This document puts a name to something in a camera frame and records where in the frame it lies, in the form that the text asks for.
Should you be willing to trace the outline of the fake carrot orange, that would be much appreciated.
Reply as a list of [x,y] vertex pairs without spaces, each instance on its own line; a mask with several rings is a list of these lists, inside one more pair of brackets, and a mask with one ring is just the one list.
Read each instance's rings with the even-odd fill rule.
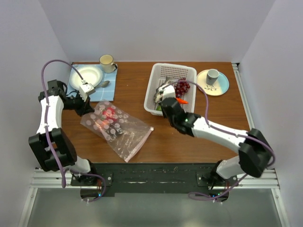
[[181,98],[176,98],[176,100],[178,101],[179,104],[188,104],[188,101],[183,100]]

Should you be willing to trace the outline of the fake fish grey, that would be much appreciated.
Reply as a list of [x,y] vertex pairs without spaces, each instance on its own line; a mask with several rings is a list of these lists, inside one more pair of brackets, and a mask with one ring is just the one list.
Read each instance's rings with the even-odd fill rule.
[[161,103],[166,98],[175,98],[175,89],[172,85],[172,78],[166,77],[165,82],[156,89],[153,100],[156,104]]

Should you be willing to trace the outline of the fake purple grapes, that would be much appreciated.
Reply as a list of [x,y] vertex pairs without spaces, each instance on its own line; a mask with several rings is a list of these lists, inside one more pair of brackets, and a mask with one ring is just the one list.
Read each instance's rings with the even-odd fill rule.
[[190,84],[187,82],[186,78],[181,78],[173,85],[173,87],[175,89],[176,97],[181,98],[189,91]]

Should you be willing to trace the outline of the clear zip top bag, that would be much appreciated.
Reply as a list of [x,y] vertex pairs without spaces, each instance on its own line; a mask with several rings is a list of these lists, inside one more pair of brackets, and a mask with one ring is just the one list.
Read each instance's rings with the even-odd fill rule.
[[109,101],[97,103],[82,116],[81,125],[107,141],[113,151],[129,162],[142,148],[154,128]]

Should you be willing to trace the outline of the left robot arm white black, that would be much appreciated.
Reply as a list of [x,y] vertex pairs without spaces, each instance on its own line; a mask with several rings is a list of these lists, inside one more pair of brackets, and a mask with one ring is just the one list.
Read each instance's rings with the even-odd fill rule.
[[62,129],[62,111],[74,110],[78,116],[94,112],[90,99],[67,96],[67,86],[58,80],[48,82],[48,97],[41,92],[38,100],[42,107],[41,121],[36,135],[28,143],[45,172],[60,171],[79,174],[76,180],[83,185],[95,185],[98,181],[96,168],[91,161],[80,158],[72,142]]

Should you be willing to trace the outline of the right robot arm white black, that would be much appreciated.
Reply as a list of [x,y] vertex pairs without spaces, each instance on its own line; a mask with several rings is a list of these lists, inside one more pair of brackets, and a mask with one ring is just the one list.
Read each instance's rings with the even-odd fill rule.
[[273,151],[259,130],[236,130],[207,121],[198,114],[185,112],[175,98],[166,98],[160,106],[163,116],[178,132],[210,140],[237,154],[228,160],[218,161],[205,176],[213,184],[221,186],[229,178],[239,174],[259,178],[272,165]]

